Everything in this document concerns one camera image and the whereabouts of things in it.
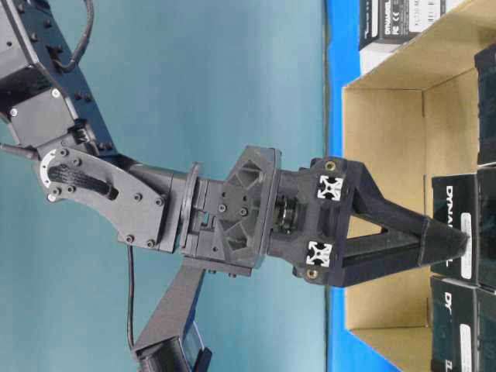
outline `cable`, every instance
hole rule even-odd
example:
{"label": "cable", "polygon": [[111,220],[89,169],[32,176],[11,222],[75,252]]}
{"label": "cable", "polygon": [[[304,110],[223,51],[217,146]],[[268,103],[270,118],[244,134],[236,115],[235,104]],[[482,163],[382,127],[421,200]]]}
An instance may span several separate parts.
{"label": "cable", "polygon": [[127,299],[127,343],[129,349],[134,347],[133,313],[134,313],[134,257],[133,246],[127,246],[127,260],[129,265],[129,295]]}
{"label": "cable", "polygon": [[93,30],[93,22],[95,21],[95,7],[93,6],[93,0],[84,0],[86,4],[86,12],[88,14],[88,23],[86,29],[83,32],[83,36],[79,40],[75,51],[72,54],[71,60],[68,64],[62,64],[59,60],[54,60],[53,62],[65,73],[72,72],[73,69],[79,65],[81,58],[84,56],[84,52],[90,43],[91,31]]}

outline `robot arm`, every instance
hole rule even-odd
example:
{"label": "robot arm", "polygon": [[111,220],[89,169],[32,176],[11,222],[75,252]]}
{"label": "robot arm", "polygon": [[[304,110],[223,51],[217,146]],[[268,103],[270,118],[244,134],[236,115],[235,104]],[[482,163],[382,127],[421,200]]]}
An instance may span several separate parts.
{"label": "robot arm", "polygon": [[[33,162],[49,202],[87,205],[119,242],[167,253],[178,245],[184,256],[133,347],[143,371],[208,369],[208,349],[188,360],[184,346],[205,270],[250,276],[269,255],[308,283],[346,287],[464,253],[464,234],[386,200],[355,161],[314,159],[285,171],[278,150],[249,146],[217,181],[199,177],[198,164],[186,174],[123,156],[80,58],[47,1],[0,0],[0,115],[18,143],[0,148]],[[381,233],[348,239],[351,216]]]}

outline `dynamixel logo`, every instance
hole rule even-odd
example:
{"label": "dynamixel logo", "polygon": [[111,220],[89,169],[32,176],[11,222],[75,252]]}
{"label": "dynamixel logo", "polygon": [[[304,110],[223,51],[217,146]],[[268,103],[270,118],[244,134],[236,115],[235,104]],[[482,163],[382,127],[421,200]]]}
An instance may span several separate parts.
{"label": "dynamixel logo", "polygon": [[341,189],[343,188],[343,179],[329,176],[320,176],[319,189],[317,198],[331,199],[335,202],[341,200]]}
{"label": "dynamixel logo", "polygon": [[444,292],[444,306],[449,310],[449,314],[452,315],[451,312],[451,303],[453,301],[453,297],[449,292]]}
{"label": "dynamixel logo", "polygon": [[[448,206],[448,226],[453,228],[453,186],[446,186],[446,204]],[[447,260],[446,267],[453,262],[452,260]]]}
{"label": "dynamixel logo", "polygon": [[385,14],[385,19],[384,19],[384,31],[386,32],[386,35],[391,35],[391,0],[387,0],[384,3],[384,14]]}
{"label": "dynamixel logo", "polygon": [[310,242],[307,249],[307,264],[329,267],[332,244]]}
{"label": "dynamixel logo", "polygon": [[400,27],[398,22],[400,22],[400,13],[393,12],[392,7],[391,0],[387,0],[384,3],[384,33],[386,35],[399,35]]}

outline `blue surface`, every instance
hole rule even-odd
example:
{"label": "blue surface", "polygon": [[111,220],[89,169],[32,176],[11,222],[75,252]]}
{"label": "blue surface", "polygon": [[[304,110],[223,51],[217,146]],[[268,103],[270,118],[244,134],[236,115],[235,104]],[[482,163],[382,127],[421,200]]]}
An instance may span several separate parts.
{"label": "blue surface", "polygon": [[[329,48],[330,81],[332,84],[332,112],[329,116],[329,150],[335,156],[343,155],[343,100],[342,89],[360,76],[358,54],[359,2],[329,0],[329,22],[332,29]],[[329,314],[329,371],[397,371],[382,356],[346,330],[345,290],[331,290]]]}
{"label": "blue surface", "polygon": [[[71,46],[81,0],[52,0]],[[246,144],[296,170],[322,148],[320,1],[103,0],[82,68],[117,147],[146,164],[224,178]],[[8,130],[0,141],[10,141]],[[26,161],[0,156],[2,370],[135,371],[126,250],[95,212],[43,200]],[[180,257],[136,251],[136,333]],[[198,322],[212,372],[325,370],[322,288],[267,258],[253,277],[207,276]]]}

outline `blue table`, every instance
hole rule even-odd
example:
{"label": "blue table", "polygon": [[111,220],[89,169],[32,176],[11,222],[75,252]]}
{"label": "blue table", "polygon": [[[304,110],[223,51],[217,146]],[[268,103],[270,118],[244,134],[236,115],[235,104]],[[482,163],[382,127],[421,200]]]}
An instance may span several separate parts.
{"label": "blue table", "polygon": [[[329,152],[343,155],[342,89],[360,76],[358,54],[359,2],[328,0],[331,46],[329,48],[332,102],[329,114]],[[397,371],[382,356],[346,329],[345,290],[331,290],[329,313],[329,371]]]}

